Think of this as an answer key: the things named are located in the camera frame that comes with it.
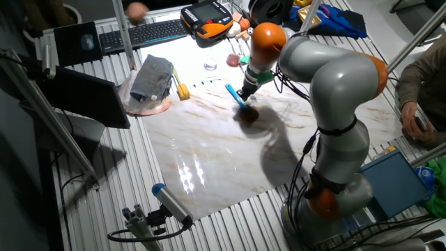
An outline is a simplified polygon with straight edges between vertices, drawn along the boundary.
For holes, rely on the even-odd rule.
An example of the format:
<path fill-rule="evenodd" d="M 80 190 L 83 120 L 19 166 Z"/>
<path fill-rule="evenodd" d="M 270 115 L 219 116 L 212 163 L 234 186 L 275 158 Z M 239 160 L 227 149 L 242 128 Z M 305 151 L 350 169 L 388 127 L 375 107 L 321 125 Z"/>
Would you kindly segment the person hand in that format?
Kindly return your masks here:
<path fill-rule="evenodd" d="M 126 9 L 126 15 L 128 16 L 130 23 L 137 26 L 144 20 L 148 11 L 149 9 L 143 3 L 132 2 Z"/>
<path fill-rule="evenodd" d="M 406 102 L 401 110 L 401 120 L 404 131 L 411 137 L 421 141 L 428 142 L 434 136 L 434 129 L 431 123 L 426 124 L 424 132 L 421 131 L 415 120 L 415 113 L 417 111 L 416 102 Z"/>

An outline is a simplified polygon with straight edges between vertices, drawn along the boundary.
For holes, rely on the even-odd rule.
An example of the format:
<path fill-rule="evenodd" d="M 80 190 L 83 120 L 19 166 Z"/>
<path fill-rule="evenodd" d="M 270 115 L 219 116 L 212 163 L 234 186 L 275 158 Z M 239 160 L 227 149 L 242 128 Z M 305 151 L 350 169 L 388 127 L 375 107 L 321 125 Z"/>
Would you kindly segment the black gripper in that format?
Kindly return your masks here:
<path fill-rule="evenodd" d="M 237 94 L 241 98 L 242 101 L 248 101 L 249 98 L 251 98 L 255 92 L 257 91 L 257 85 L 252 84 L 250 82 L 243 82 L 242 90 L 238 90 Z"/>

